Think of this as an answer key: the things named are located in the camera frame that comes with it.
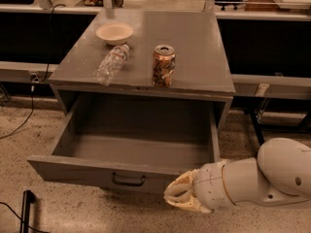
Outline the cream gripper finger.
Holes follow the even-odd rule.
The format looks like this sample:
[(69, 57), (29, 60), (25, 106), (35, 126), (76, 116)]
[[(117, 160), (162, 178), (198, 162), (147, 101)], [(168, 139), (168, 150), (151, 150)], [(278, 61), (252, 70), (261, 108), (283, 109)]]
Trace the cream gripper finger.
[(187, 171), (180, 177), (176, 178), (169, 186), (164, 190), (165, 198), (188, 198), (193, 195), (194, 180), (196, 178), (198, 170)]
[(203, 206), (197, 198), (193, 197), (192, 195), (187, 198), (185, 201), (180, 200), (179, 198), (165, 195), (164, 200), (171, 206), (179, 208), (185, 211), (192, 211), (192, 212), (200, 212), (203, 214), (211, 213), (212, 210)]

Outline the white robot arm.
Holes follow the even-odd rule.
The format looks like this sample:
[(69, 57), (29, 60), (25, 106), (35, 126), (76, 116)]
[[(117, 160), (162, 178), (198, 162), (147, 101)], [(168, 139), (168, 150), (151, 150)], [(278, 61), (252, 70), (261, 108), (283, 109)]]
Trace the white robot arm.
[(187, 171), (164, 191), (176, 208), (213, 213), (253, 203), (266, 208), (311, 208), (311, 148), (288, 138), (263, 143), (255, 157), (223, 159)]

